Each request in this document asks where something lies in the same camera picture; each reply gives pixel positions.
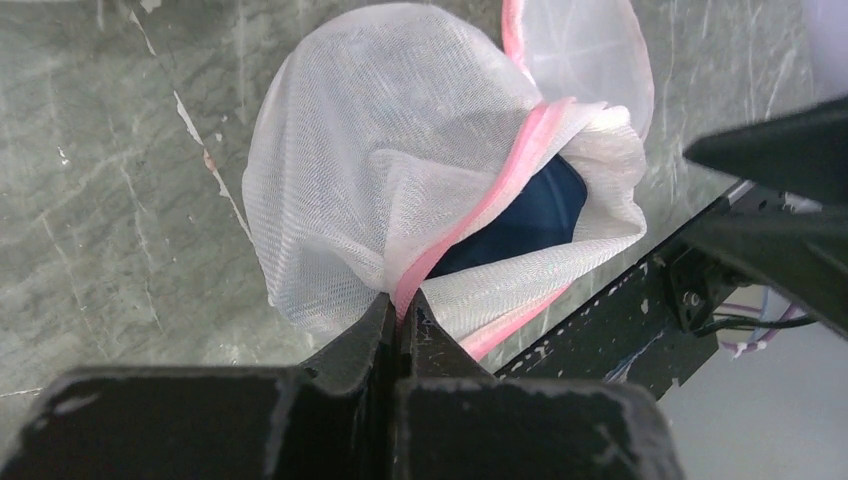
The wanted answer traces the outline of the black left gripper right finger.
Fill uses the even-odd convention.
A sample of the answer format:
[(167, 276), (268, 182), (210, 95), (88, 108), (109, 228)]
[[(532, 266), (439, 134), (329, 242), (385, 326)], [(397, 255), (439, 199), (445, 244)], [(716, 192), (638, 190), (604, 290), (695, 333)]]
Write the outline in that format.
[(440, 326), (422, 292), (404, 321), (398, 479), (679, 479), (667, 420), (644, 388), (497, 379)]

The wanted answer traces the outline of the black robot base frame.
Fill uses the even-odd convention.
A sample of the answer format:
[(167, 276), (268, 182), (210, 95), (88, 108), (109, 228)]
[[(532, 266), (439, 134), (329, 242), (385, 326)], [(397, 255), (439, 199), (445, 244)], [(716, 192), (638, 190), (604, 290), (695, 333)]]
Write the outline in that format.
[(717, 352), (757, 351), (776, 333), (755, 323), (785, 322), (800, 309), (682, 236), (705, 218), (799, 205), (783, 192), (733, 187), (574, 312), (553, 315), (552, 326), (509, 355), (496, 378), (630, 381), (661, 397)]

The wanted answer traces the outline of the navy blue bra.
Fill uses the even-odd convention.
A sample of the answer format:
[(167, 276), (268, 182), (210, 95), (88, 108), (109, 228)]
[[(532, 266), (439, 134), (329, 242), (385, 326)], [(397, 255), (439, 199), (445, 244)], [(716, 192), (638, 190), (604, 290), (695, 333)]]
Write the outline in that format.
[(587, 198), (582, 177), (557, 154), (531, 177), (499, 216), (449, 248), (428, 277), (438, 278), (567, 244), (573, 240)]

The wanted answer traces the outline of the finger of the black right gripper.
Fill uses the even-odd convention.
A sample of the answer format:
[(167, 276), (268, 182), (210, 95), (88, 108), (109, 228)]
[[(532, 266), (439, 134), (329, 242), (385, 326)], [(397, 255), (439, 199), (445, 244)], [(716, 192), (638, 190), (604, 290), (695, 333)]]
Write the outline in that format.
[(777, 290), (847, 337), (847, 208), (725, 214), (682, 234), (701, 252)]
[(822, 205), (847, 204), (847, 99), (693, 141), (683, 157)]

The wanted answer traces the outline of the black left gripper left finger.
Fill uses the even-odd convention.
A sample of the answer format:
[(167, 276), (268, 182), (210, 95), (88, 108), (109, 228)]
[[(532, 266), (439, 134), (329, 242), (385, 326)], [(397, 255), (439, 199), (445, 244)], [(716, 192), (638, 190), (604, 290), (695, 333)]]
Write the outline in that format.
[(100, 366), (33, 405), (5, 479), (381, 479), (394, 307), (288, 366)]

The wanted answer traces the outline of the clear round lidded container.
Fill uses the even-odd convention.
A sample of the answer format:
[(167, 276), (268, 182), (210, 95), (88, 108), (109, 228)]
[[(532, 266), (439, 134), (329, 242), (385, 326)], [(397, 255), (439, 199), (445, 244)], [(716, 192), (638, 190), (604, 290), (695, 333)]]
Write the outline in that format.
[[(634, 190), (654, 105), (628, 1), (507, 1), (501, 46), (433, 6), (373, 5), (307, 35), (256, 121), (242, 193), (269, 303), (334, 338), (417, 292), (473, 358), (646, 233)], [(546, 167), (587, 186), (571, 239), (440, 275)]]

